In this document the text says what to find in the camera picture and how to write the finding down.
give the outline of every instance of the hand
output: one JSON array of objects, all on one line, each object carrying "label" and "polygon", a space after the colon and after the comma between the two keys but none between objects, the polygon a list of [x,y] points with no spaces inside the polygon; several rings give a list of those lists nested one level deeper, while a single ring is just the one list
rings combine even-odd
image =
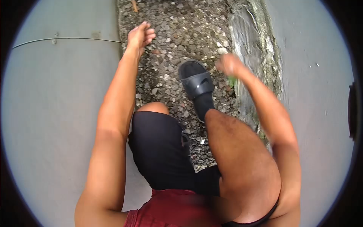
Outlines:
[{"label": "hand", "polygon": [[223,54],[216,62],[216,68],[231,77],[237,77],[239,74],[243,73],[244,70],[249,71],[249,69],[234,54]]},{"label": "hand", "polygon": [[144,53],[144,47],[150,44],[152,39],[156,37],[155,30],[148,29],[150,26],[150,23],[144,21],[141,25],[131,30],[127,37],[127,48],[138,51],[139,57]]}]

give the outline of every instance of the foot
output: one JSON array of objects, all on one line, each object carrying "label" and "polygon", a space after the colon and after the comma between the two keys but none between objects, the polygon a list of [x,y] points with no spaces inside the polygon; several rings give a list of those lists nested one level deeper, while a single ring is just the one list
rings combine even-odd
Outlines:
[{"label": "foot", "polygon": [[201,62],[190,59],[179,66],[179,78],[189,99],[193,101],[197,117],[204,122],[207,111],[215,109],[211,75]]}]

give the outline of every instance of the gravel path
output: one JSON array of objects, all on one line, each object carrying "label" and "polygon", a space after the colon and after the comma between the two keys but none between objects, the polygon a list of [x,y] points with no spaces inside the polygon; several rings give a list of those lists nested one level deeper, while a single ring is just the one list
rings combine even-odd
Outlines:
[{"label": "gravel path", "polygon": [[216,165],[205,126],[195,116],[192,102],[179,81],[178,64],[188,58],[203,62],[215,85],[215,107],[223,113],[238,116],[234,90],[228,79],[214,67],[219,54],[232,51],[227,6],[224,0],[139,0],[137,6],[138,13],[134,12],[131,1],[118,0],[121,41],[126,41],[128,31],[145,20],[155,28],[157,37],[140,61],[136,107],[154,101],[165,103],[191,139],[195,170]]}]

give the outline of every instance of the sandal strap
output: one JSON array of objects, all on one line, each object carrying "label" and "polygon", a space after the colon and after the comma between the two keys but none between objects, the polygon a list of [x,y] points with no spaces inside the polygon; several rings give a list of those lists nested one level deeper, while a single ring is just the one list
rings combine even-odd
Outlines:
[{"label": "sandal strap", "polygon": [[214,91],[214,85],[208,71],[181,80],[190,100],[201,94]]}]

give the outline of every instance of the knee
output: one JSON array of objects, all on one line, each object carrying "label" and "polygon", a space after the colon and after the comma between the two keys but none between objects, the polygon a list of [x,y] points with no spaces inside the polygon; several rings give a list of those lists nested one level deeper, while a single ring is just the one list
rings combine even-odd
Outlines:
[{"label": "knee", "polygon": [[166,105],[161,102],[151,102],[143,105],[137,111],[149,111],[149,112],[157,112],[163,114],[169,114],[169,110]]}]

